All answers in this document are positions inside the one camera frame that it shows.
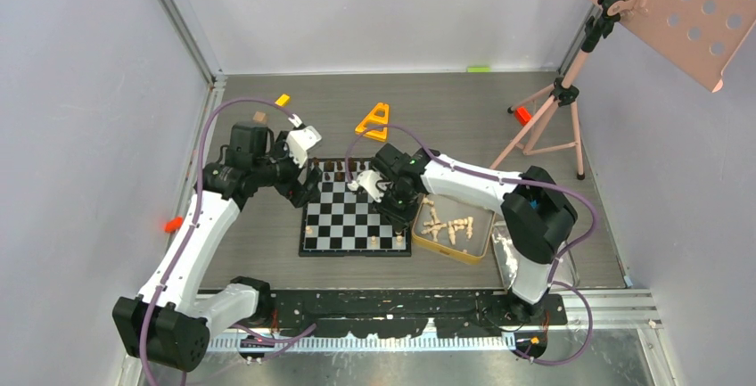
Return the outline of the black white chess board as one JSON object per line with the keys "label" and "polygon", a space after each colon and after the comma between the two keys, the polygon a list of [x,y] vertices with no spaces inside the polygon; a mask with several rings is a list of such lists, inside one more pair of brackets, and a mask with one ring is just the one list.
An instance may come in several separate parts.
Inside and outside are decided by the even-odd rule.
{"label": "black white chess board", "polygon": [[[347,187],[345,162],[339,158],[314,159],[308,166],[323,171],[320,197],[302,209],[298,253],[301,257],[409,257],[411,238],[403,233],[404,248],[396,247],[391,225],[374,210],[366,193],[353,193]],[[313,234],[306,236],[306,228]],[[379,247],[370,241],[377,236]]]}

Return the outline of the gold tin box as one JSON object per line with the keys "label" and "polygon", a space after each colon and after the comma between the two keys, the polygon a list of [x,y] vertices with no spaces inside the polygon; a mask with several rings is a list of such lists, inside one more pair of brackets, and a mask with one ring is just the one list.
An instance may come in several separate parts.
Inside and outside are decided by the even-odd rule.
{"label": "gold tin box", "polygon": [[421,198],[412,240],[420,247],[467,265],[477,265],[488,252],[496,214],[488,209],[430,194]]}

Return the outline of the orange triangular plastic frame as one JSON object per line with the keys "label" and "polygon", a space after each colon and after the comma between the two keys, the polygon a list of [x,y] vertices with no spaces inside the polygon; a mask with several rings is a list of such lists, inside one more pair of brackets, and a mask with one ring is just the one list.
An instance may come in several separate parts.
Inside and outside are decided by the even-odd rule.
{"label": "orange triangular plastic frame", "polygon": [[385,143],[388,140],[389,121],[390,106],[387,103],[377,103],[357,124],[355,134]]}

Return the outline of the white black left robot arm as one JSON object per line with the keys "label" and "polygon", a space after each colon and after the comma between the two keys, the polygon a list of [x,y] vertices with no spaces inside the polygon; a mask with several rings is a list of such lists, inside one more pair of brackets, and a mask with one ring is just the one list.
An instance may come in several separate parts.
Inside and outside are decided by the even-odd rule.
{"label": "white black left robot arm", "polygon": [[321,141],[312,126],[275,135],[265,125],[234,124],[218,160],[204,166],[164,259],[134,298],[121,297],[114,305],[112,317],[129,356],[191,372],[226,328],[244,320],[261,327],[272,319],[267,282],[237,276],[206,300],[198,301],[197,292],[222,238],[258,189],[274,188],[295,208],[318,197],[321,171],[311,169],[305,181],[299,177]]}

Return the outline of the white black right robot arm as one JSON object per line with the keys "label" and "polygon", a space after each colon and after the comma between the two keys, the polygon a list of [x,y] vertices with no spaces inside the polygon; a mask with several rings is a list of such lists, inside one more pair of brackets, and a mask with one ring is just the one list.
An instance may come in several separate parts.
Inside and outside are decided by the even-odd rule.
{"label": "white black right robot arm", "polygon": [[445,196],[499,215],[518,257],[508,287],[510,315],[531,324],[544,313],[552,266],[578,214],[543,168],[503,172],[458,162],[435,150],[421,148],[409,155],[385,144],[349,187],[367,193],[375,210],[397,231],[409,228],[424,195]]}

